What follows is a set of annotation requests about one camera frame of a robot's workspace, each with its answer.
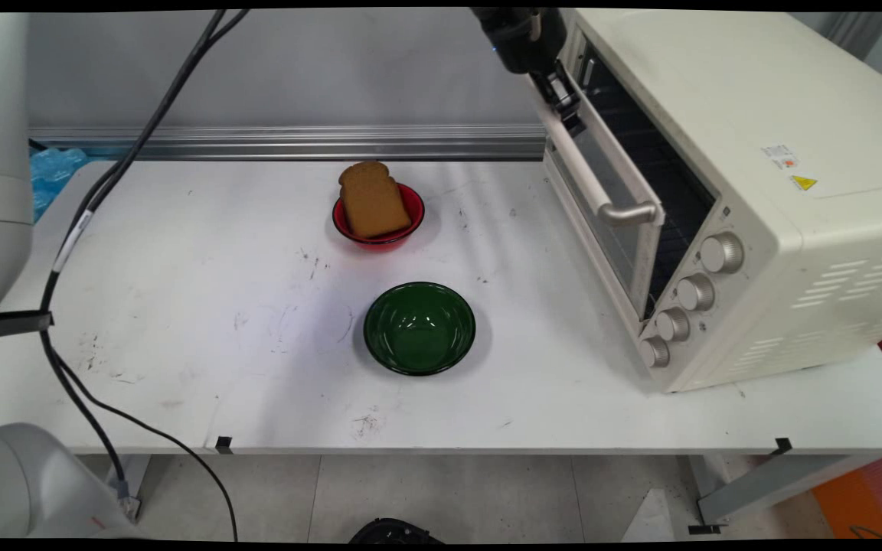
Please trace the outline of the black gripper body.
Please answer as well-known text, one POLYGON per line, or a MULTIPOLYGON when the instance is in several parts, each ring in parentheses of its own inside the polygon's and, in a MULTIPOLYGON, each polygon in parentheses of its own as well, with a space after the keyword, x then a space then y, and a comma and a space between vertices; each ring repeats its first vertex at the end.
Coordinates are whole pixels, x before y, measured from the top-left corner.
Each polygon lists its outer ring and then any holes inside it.
POLYGON ((567 27, 557 8, 472 8, 508 72, 554 73, 567 27))

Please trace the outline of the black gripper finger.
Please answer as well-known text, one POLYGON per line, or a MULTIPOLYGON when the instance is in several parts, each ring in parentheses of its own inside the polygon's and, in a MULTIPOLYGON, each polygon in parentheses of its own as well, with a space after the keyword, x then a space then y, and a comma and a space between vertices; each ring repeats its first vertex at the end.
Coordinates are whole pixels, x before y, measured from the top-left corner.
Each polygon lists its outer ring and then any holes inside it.
POLYGON ((549 73, 531 72, 529 78, 543 101, 558 115, 567 111, 567 88, 556 70, 549 73))
POLYGON ((553 72, 554 109, 567 130, 568 135, 577 137, 586 129, 579 116, 581 98, 573 80, 563 63, 554 64, 553 72))

